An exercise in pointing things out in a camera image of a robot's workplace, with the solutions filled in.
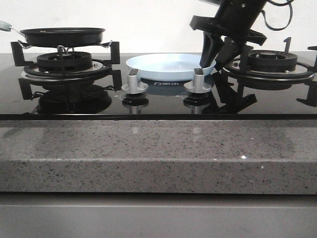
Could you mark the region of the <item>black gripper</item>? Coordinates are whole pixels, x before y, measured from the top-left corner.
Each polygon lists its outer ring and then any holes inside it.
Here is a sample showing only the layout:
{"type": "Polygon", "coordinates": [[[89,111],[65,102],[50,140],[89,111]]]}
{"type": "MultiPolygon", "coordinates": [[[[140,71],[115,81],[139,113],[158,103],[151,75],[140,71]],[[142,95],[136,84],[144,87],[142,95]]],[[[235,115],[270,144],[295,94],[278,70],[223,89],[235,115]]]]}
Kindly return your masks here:
{"type": "Polygon", "coordinates": [[[220,71],[227,63],[238,56],[243,43],[252,42],[263,45],[266,36],[251,29],[264,8],[265,0],[207,0],[208,4],[218,6],[214,17],[192,17],[193,30],[202,30],[204,36],[201,54],[201,68],[209,67],[215,59],[215,69],[220,71]]]}

